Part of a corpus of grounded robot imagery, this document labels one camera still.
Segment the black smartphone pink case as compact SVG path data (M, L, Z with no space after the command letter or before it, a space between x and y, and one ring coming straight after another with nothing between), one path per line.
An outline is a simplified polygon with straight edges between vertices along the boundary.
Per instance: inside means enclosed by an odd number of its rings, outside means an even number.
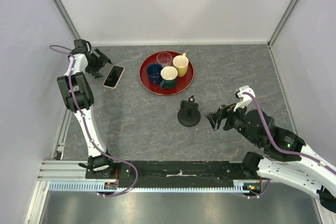
M103 86L105 88L115 89L118 86L120 79L124 74L124 71L125 67L113 65L105 81L103 82Z

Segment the black phone stand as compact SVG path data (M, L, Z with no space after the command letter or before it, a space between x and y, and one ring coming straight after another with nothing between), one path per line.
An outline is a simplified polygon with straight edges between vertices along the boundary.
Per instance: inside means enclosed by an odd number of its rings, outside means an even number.
M188 100L181 101L177 119L185 127L194 127L200 122L201 114L198 110L198 103L195 102L193 95Z

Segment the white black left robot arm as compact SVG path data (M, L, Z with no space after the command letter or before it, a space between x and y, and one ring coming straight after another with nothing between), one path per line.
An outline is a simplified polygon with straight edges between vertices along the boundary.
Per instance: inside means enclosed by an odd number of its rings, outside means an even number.
M95 99L85 76L87 72L94 78L102 77L99 70L111 60L99 49L92 52L91 43L87 40L77 39L73 43L74 49L66 53L68 69L57 78L57 84L66 108L78 120L85 137L88 161L78 165L86 169L86 179L115 179L115 165L108 157L108 149L97 130L93 114Z

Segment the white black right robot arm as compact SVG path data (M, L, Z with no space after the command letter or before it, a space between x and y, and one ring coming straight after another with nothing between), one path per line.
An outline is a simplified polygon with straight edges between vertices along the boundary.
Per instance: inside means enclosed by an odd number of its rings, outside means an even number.
M274 118L264 111L234 105L221 105L217 111L205 115L213 130L235 129L264 155L247 152L241 165L241 174L248 179L276 180L309 194L320 204L335 212L335 167L322 160L295 133L275 126Z

